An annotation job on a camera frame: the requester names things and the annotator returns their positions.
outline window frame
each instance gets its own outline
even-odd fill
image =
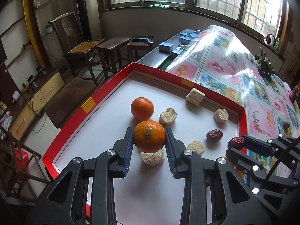
[[[237,19],[233,19],[229,16],[226,16],[224,14],[221,14],[221,13],[218,13],[218,12],[215,12],[215,11],[211,11],[209,9],[197,7],[196,6],[197,0],[185,0],[185,4],[172,3],[172,2],[162,2],[162,3],[166,4],[166,5],[170,5],[172,7],[177,7],[177,8],[180,8],[180,9],[183,9],[183,10],[189,10],[189,11],[192,11],[192,12],[198,12],[198,13],[201,13],[201,14],[211,16],[211,17],[216,18],[216,19],[224,20],[225,22],[229,22],[231,25],[246,31],[247,33],[253,35],[258,40],[263,42],[263,40],[265,39],[264,35],[262,35],[258,31],[256,31],[255,29],[249,27],[248,25],[242,23],[243,16],[244,16],[244,11],[247,8],[247,2],[248,2],[248,0],[241,0],[241,5],[240,5],[239,14],[238,14]],[[100,12],[103,11],[103,10],[113,9],[113,8],[133,7],[133,6],[150,6],[150,5],[155,4],[155,3],[159,3],[159,2],[158,1],[140,0],[138,2],[124,2],[124,3],[111,4],[111,0],[100,0],[100,1],[98,1]],[[289,33],[287,33],[288,31],[284,31],[284,33],[283,33],[284,25],[286,25],[288,21],[290,22],[292,20],[292,16],[290,16],[290,13],[288,12],[288,10],[289,10],[289,6],[288,6],[288,3],[287,3],[287,0],[282,0],[281,19],[280,19],[280,23],[278,25],[279,26],[278,34],[276,36],[276,38],[278,38],[278,37],[281,38],[278,52],[282,52],[282,51],[284,52],[285,48],[283,50],[281,48],[281,45],[282,46],[285,45],[285,47],[286,47],[285,41],[288,40],[288,37],[289,37]]]

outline drawer handle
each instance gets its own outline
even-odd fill
[[[23,124],[24,122],[25,122],[25,118],[23,118],[23,121],[20,123],[20,125],[19,125],[18,129],[16,130],[16,132],[19,131],[20,127],[22,126],[22,124]]]
[[[41,98],[40,98],[40,100],[42,100],[42,99],[43,99],[43,98],[44,98],[44,97],[45,97],[47,94],[49,94],[51,90],[53,90],[53,86],[51,87],[51,89],[50,89],[50,90],[48,90],[48,91],[47,91],[47,92],[44,94],[44,96],[43,96],[43,97],[41,97]]]

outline window sill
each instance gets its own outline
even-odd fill
[[[110,11],[110,10],[117,10],[117,9],[150,9],[149,6],[124,6],[124,7],[117,7],[117,8],[110,8],[110,9],[106,9],[103,11],[100,11],[100,13],[103,13],[105,11]],[[210,15],[204,14],[204,13],[200,13],[200,12],[196,12],[196,11],[192,11],[192,10],[187,10],[185,8],[182,7],[176,7],[176,6],[170,6],[167,8],[167,10],[172,10],[172,11],[177,11],[177,12],[184,12],[184,13],[191,13],[191,14],[195,14],[195,15],[199,15],[208,19],[212,19],[215,20],[217,22],[220,22],[222,24],[228,25],[240,32],[243,32],[244,34],[248,35],[249,37],[253,38],[254,40],[256,40],[257,42],[259,42],[260,44],[262,44],[264,47],[266,47],[267,49],[269,49],[271,52],[273,52],[280,60],[282,60],[283,62],[285,62],[285,59],[282,55],[280,55],[278,52],[274,51],[273,49],[271,49],[270,47],[268,47],[262,40],[260,40],[259,38],[255,37],[254,35],[252,35],[251,33],[245,31],[244,29],[238,27],[236,24],[232,24],[226,20],[222,20],[216,17],[212,17]]]

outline green cloth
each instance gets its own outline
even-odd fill
[[[164,5],[161,3],[156,3],[153,5],[150,5],[151,8],[159,8],[159,9],[167,9],[170,5]]]

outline beige chunk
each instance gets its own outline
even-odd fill
[[[151,165],[151,166],[155,166],[159,163],[162,163],[165,159],[164,157],[164,150],[163,149],[160,149],[158,152],[156,153],[144,153],[144,152],[141,152],[141,158],[142,160]]]
[[[187,150],[191,150],[199,155],[202,155],[205,152],[205,147],[200,141],[194,140],[187,146]]]
[[[218,109],[215,111],[214,113],[214,119],[218,122],[218,123],[225,123],[228,120],[228,113],[225,109]]]
[[[192,88],[190,93],[185,97],[187,101],[193,103],[196,106],[199,106],[203,98],[205,97],[205,94],[202,93],[201,91]]]
[[[177,118],[177,113],[173,108],[167,108],[165,112],[162,112],[159,116],[160,123],[163,127],[167,127],[172,124]]]

